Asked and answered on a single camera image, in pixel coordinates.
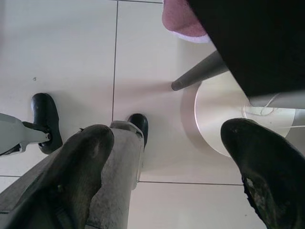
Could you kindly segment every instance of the tile floor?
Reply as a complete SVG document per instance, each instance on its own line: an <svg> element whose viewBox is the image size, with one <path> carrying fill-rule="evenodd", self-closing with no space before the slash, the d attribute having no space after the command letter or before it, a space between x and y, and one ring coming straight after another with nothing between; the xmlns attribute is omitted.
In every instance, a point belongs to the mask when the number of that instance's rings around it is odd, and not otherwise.
<svg viewBox="0 0 305 229"><path fill-rule="evenodd" d="M215 50L175 38L157 1L0 2L0 112L32 121L31 96L52 95L66 140L80 127L147 116L149 141L130 229L263 229L233 161L196 130L197 85L170 82ZM32 145L0 158L0 191L41 161Z"/></svg>

